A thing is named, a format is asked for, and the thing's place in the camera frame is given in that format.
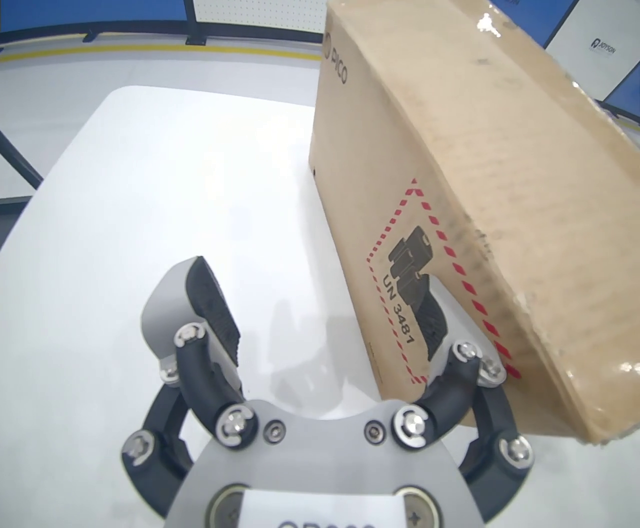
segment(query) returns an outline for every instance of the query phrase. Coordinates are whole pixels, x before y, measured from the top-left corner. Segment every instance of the black metal frame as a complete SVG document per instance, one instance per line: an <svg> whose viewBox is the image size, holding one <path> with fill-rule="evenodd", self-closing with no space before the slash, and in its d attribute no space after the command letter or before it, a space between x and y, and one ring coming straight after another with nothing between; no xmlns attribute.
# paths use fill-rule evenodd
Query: black metal frame
<svg viewBox="0 0 640 528"><path fill-rule="evenodd" d="M13 229L30 199L30 196L0 198L0 248L4 245L4 241L9 236L11 229Z"/></svg>
<svg viewBox="0 0 640 528"><path fill-rule="evenodd" d="M42 176L38 174L31 164L24 158L17 148L13 146L13 143L0 131L0 155L5 158L9 165L17 170L18 174L22 176L25 181L34 189L40 187L42 183Z"/></svg>

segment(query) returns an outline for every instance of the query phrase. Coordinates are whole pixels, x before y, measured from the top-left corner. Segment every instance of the white tabletop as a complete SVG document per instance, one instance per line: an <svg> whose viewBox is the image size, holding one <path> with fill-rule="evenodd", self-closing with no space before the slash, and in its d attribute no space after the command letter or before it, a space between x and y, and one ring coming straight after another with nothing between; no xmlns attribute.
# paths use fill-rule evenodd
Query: white tabletop
<svg viewBox="0 0 640 528"><path fill-rule="evenodd" d="M242 333L249 398L309 417L378 392L307 166L313 109L228 95L113 92L0 252L0 524L159 527L120 464L160 387L140 312L203 255ZM473 437L456 428L456 459ZM208 435L191 419L197 456ZM538 462L491 526L627 526L638 438L605 449L533 438Z"/></svg>

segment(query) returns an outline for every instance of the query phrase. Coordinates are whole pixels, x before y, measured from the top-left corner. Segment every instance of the screw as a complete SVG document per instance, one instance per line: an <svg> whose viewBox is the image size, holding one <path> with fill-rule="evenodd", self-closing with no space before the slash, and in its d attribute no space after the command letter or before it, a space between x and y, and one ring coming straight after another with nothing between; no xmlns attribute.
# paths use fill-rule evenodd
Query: screw
<svg viewBox="0 0 640 528"><path fill-rule="evenodd" d="M376 420L372 420L364 426L364 437L370 444L382 444L385 441L385 436L384 425Z"/></svg>
<svg viewBox="0 0 640 528"><path fill-rule="evenodd" d="M227 415L222 429L226 435L239 435L246 429L246 420L240 411L234 411Z"/></svg>
<svg viewBox="0 0 640 528"><path fill-rule="evenodd" d="M421 416L418 416L415 412L408 412L404 415L404 421L402 423L404 432L409 436L418 436L424 432L424 420Z"/></svg>
<svg viewBox="0 0 640 528"><path fill-rule="evenodd" d="M478 349L473 343L464 342L458 345L458 352L467 359L473 359L477 356Z"/></svg>
<svg viewBox="0 0 640 528"><path fill-rule="evenodd" d="M200 323L188 323L181 326L173 336L173 344L178 348L182 348L187 341L192 339L202 339L206 334L204 325Z"/></svg>
<svg viewBox="0 0 640 528"><path fill-rule="evenodd" d="M500 453L504 459L517 469L528 469L533 465L533 449L524 436L518 436L507 442L499 442Z"/></svg>
<svg viewBox="0 0 640 528"><path fill-rule="evenodd" d="M282 442L287 429L280 420L272 420L264 428L264 439L267 443L275 445Z"/></svg>
<svg viewBox="0 0 640 528"><path fill-rule="evenodd" d="M487 358L482 361L482 370L490 378L498 378L502 372L502 367L495 361Z"/></svg>
<svg viewBox="0 0 640 528"><path fill-rule="evenodd" d="M137 467L146 462L151 456L155 442L153 434L145 429L141 429L127 438L122 447L122 452L127 455L131 459L132 464Z"/></svg>
<svg viewBox="0 0 640 528"><path fill-rule="evenodd" d="M231 405L218 418L216 438L225 447L239 447L253 440L255 425L255 415L249 407L241 404Z"/></svg>
<svg viewBox="0 0 640 528"><path fill-rule="evenodd" d="M393 426L396 440L406 447L420 449L427 445L423 434L426 430L427 412L417 405L405 405L394 415Z"/></svg>
<svg viewBox="0 0 640 528"><path fill-rule="evenodd" d="M160 369L160 379L165 385L171 385L180 379L178 365L173 363L164 369Z"/></svg>

